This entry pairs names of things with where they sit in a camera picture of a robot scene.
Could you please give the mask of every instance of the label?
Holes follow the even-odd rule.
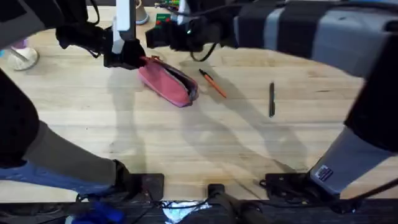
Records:
[[[331,177],[332,174],[333,170],[325,165],[322,165],[321,168],[319,168],[315,173],[315,177],[320,179],[322,182],[325,182],[327,179],[329,179],[329,177]]]

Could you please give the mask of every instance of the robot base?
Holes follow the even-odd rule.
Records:
[[[340,195],[331,195],[313,183],[308,173],[266,174],[260,186],[267,191],[269,200],[289,205],[317,204],[330,207],[338,214],[354,213],[362,201],[340,200]]]
[[[151,202],[160,201],[164,192],[163,174],[128,174],[129,184],[126,190],[105,192],[101,195],[78,195],[76,201],[87,198],[89,201],[101,202]]]

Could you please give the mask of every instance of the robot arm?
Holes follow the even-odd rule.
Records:
[[[0,3],[0,49],[36,32],[56,28],[64,49],[77,45],[93,55],[103,54],[105,67],[138,68],[144,65],[140,57],[145,52],[135,38],[134,0],[122,1],[120,7],[125,10],[117,14],[113,26],[102,29],[96,26],[98,22],[87,21],[82,0]],[[123,26],[117,25],[120,17]],[[93,155],[58,136],[39,120],[32,102],[1,69],[0,123],[2,180],[60,187],[88,197],[111,195],[115,200],[133,198],[149,181],[146,189],[155,200],[162,198],[162,174],[130,174],[121,162]]]
[[[169,45],[194,52],[204,43],[219,42],[234,48],[269,49],[325,63],[366,80],[344,130],[304,179],[290,175],[280,183],[281,174],[266,175],[263,186],[270,198],[294,197],[273,187],[282,184],[303,192],[312,202],[334,200],[350,183],[398,152],[398,109],[393,103],[398,98],[394,72],[398,5],[256,1],[221,9],[224,1],[212,2],[198,9],[186,0],[189,13],[173,12],[183,17],[178,23],[148,31],[148,47]]]

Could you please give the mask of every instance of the orange pen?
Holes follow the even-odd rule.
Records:
[[[214,82],[213,78],[209,76],[205,71],[202,69],[199,69],[199,72],[205,77],[205,79],[217,90],[218,93],[220,93],[221,96],[226,98],[226,93]]]

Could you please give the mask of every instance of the black pen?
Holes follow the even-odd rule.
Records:
[[[275,115],[275,84],[272,82],[269,85],[269,117]]]

